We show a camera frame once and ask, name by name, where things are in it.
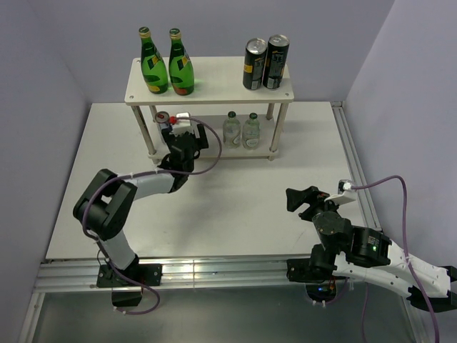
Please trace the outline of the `green Perrier bottle front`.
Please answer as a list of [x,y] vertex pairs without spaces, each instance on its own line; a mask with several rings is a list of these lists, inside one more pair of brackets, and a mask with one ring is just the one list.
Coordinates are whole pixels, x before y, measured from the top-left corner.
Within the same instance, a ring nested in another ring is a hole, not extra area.
[[194,91],[194,68],[181,40],[178,28],[169,30],[171,52],[169,57],[169,76],[174,91],[180,96],[190,95]]

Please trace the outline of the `black tall can left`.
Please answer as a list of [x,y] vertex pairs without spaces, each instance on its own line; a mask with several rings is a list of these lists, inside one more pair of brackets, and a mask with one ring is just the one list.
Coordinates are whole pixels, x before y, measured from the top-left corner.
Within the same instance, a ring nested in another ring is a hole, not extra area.
[[266,53],[267,43],[265,40],[253,38],[246,43],[243,85],[248,90],[257,90],[261,86]]

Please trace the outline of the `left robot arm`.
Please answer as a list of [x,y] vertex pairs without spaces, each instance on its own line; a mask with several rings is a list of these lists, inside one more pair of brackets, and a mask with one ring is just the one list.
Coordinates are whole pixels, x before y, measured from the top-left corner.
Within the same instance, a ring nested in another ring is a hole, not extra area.
[[155,194],[177,192],[194,171],[194,161],[201,150],[208,149],[207,126],[196,122],[191,131],[176,134],[176,125],[161,131],[169,153],[153,171],[119,175],[109,169],[100,170],[74,206],[73,216],[83,233],[93,239],[114,278],[122,285],[131,285],[144,279],[137,253],[130,247],[124,225],[137,199]]

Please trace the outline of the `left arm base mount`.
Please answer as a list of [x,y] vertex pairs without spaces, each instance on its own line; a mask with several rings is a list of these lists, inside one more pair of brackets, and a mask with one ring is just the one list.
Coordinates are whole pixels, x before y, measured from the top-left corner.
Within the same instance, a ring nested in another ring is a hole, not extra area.
[[102,264],[96,280],[96,288],[111,289],[111,303],[118,308],[137,307],[146,291],[145,286],[157,287],[161,283],[161,264],[138,264],[129,270],[115,271]]

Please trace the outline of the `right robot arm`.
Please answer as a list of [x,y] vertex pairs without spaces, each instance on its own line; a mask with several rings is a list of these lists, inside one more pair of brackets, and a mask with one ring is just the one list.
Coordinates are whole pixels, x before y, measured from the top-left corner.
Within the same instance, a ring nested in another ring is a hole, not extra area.
[[300,219],[311,222],[320,242],[308,258],[288,259],[286,276],[291,282],[317,283],[331,277],[354,278],[397,293],[423,311],[456,309],[456,268],[437,267],[406,254],[379,230],[360,227],[338,213],[340,206],[357,199],[352,183],[340,181],[337,194],[311,186],[286,190],[289,212],[307,204]]

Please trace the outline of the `blue silver can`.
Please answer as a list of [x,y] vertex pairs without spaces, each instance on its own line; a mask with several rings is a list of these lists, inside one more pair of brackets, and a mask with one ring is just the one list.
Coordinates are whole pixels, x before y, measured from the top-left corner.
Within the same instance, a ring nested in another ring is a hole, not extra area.
[[170,122],[170,115],[166,111],[158,111],[154,114],[154,121],[156,122],[158,131],[161,135],[161,140],[167,144],[172,132],[172,125]]

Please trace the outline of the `clear Chang bottle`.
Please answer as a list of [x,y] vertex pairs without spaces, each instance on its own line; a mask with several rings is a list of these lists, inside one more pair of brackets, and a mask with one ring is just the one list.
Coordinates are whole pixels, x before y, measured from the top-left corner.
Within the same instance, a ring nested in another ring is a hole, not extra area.
[[230,111],[223,123],[224,146],[230,149],[239,147],[241,139],[241,123],[236,112]]
[[250,113],[243,124],[242,144],[245,149],[256,149],[260,141],[260,122],[257,113]]

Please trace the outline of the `aluminium rail frame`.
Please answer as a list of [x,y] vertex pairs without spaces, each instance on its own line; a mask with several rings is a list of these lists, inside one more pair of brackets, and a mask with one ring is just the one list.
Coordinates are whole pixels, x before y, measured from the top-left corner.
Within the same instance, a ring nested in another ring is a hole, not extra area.
[[428,342],[418,310],[386,288],[366,286],[358,268],[338,299],[313,304],[286,276],[289,259],[310,255],[318,236],[286,210],[286,189],[336,193],[354,179],[346,130],[328,102],[289,105],[279,155],[222,159],[202,155],[197,175],[176,193],[135,201],[124,227],[141,264],[160,264],[161,283],[136,313],[96,286],[96,244],[73,218],[96,172],[153,169],[132,110],[93,104],[21,342]]

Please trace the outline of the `white two-tier shelf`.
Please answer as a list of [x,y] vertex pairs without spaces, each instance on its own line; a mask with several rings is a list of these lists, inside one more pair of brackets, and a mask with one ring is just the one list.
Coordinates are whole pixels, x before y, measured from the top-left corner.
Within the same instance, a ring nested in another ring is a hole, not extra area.
[[242,84],[241,56],[194,57],[192,62],[196,73],[195,91],[188,96],[179,96],[172,90],[164,94],[152,94],[143,79],[140,60],[135,58],[132,61],[124,101],[134,113],[149,159],[158,163],[169,150],[158,124],[147,123],[146,117],[153,119],[159,110],[167,111],[170,115],[188,112],[220,134],[226,115],[234,111],[240,122],[245,122],[251,112],[258,114],[261,123],[260,142],[254,150],[242,147],[224,149],[221,156],[225,159],[266,158],[273,161],[278,154],[288,106],[294,100],[289,71],[283,73],[278,89],[261,87],[251,91]]

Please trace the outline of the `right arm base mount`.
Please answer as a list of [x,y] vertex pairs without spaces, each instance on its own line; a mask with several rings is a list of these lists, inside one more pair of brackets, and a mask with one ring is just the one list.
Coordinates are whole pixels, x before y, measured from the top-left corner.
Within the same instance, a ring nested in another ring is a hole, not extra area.
[[286,277],[290,282],[305,285],[305,300],[313,307],[327,308],[348,290],[348,278],[336,277],[329,268],[316,267],[311,258],[286,260]]

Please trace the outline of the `green perrier bottle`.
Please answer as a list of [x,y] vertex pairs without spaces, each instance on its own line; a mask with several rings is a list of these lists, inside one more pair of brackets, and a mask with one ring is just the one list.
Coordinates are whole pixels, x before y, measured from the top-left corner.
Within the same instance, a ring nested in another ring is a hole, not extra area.
[[169,30],[171,52],[169,57],[169,76],[174,91],[180,96],[190,95],[194,91],[194,68],[181,40],[178,28]]
[[164,60],[153,43],[147,26],[139,28],[139,36],[141,39],[141,73],[146,86],[153,94],[163,94],[169,87]]

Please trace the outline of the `black tall can right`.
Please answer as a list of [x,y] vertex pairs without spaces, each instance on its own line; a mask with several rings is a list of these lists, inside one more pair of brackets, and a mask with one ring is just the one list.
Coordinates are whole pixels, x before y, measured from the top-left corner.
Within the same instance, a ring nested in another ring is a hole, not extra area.
[[289,46],[290,40],[283,34],[275,34],[269,38],[263,73],[263,85],[267,89],[274,90],[280,87]]

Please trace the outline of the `black tall can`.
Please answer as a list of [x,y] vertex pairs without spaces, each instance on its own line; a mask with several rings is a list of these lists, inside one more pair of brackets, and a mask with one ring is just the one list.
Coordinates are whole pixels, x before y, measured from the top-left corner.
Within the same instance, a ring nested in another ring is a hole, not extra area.
[[257,90],[261,86],[266,53],[267,43],[265,40],[253,38],[246,43],[243,85],[248,90]]
[[280,87],[289,46],[290,40],[283,34],[275,34],[269,38],[263,73],[263,85],[267,89],[274,90]]

